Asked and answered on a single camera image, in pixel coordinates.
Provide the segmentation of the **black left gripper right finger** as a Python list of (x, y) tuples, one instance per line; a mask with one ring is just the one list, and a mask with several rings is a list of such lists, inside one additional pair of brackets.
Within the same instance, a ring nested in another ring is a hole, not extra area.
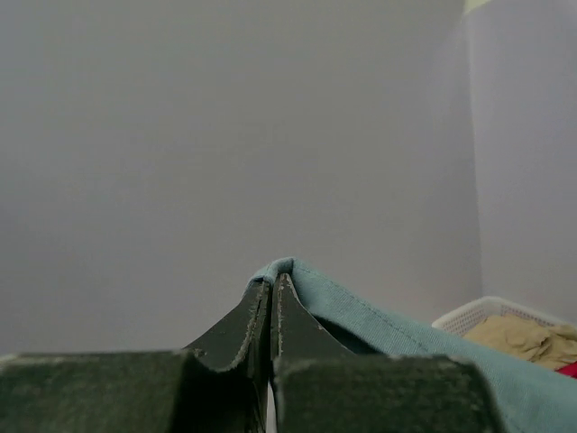
[(271, 374), (279, 432), (502, 432), (489, 385), (446, 355), (357, 355), (276, 280)]

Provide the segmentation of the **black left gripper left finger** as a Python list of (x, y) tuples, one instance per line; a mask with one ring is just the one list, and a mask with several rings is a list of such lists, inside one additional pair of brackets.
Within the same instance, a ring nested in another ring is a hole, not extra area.
[(263, 432), (271, 286), (250, 283), (205, 334), (152, 352), (1, 359), (3, 432)]

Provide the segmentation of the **blue t shirt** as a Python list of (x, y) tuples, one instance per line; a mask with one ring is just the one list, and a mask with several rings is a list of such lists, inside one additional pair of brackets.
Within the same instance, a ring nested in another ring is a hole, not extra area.
[(365, 344), (387, 355), (454, 355), (474, 362), (488, 380), (508, 432), (576, 430), (574, 379), (379, 310), (298, 258), (269, 263), (252, 281), (273, 284), (282, 273), (290, 276), (305, 309), (351, 333), (353, 347)]

